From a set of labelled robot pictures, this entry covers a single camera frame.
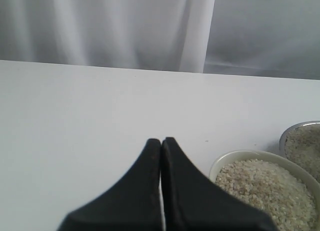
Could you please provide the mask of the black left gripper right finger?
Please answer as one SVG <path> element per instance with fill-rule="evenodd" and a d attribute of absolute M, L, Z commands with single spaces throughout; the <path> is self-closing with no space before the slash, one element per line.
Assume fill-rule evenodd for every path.
<path fill-rule="evenodd" d="M 161 145 L 161 189 L 168 231 L 275 231 L 271 217 L 223 191 L 173 137 Z"/>

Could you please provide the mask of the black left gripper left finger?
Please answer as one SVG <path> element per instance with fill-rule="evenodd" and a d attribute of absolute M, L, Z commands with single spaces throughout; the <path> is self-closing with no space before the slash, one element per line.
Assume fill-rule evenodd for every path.
<path fill-rule="evenodd" d="M 161 143 L 147 140 L 137 160 L 109 190 L 70 212 L 61 231 L 161 231 Z"/>

